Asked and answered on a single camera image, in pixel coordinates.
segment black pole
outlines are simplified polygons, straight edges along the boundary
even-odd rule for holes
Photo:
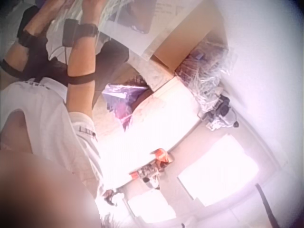
[[[270,224],[271,224],[272,228],[280,228],[277,220],[275,219],[275,216],[272,213],[272,210],[269,206],[269,203],[266,199],[266,196],[265,196],[261,186],[259,184],[256,184],[256,188],[257,188],[258,192],[260,193],[260,196],[262,198],[262,201],[263,201],[264,207],[266,209],[266,212],[267,212],[267,215],[268,215],[268,218],[269,218],[269,221],[270,221]]]

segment plastic bag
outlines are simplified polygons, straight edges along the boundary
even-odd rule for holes
[[[132,120],[132,104],[148,90],[147,86],[107,84],[102,92],[107,109],[114,112],[126,130]]]
[[[203,113],[212,110],[219,100],[220,78],[222,74],[230,73],[228,59],[226,45],[205,38],[175,71],[192,92]]]
[[[108,0],[98,29],[148,60],[202,0]],[[82,0],[70,0],[47,32],[48,52],[62,45],[65,19],[81,20]]]

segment purple object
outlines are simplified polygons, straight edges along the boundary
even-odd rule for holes
[[[107,84],[102,94],[107,102],[107,110],[114,112],[126,130],[132,119],[132,103],[149,89],[147,86]]]

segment orange object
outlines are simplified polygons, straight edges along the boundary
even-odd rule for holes
[[[139,175],[138,175],[137,172],[132,172],[132,173],[130,173],[130,175],[132,177],[132,180],[135,180],[135,179],[139,178]]]
[[[169,155],[164,149],[157,149],[154,153],[157,160],[161,162],[169,162]]]

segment window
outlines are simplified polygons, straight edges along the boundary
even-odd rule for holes
[[[163,222],[176,218],[175,211],[170,207],[158,190],[151,190],[128,201],[135,216],[141,216],[146,223]]]
[[[242,189],[258,172],[257,164],[231,136],[218,140],[179,179],[188,193],[209,206]]]

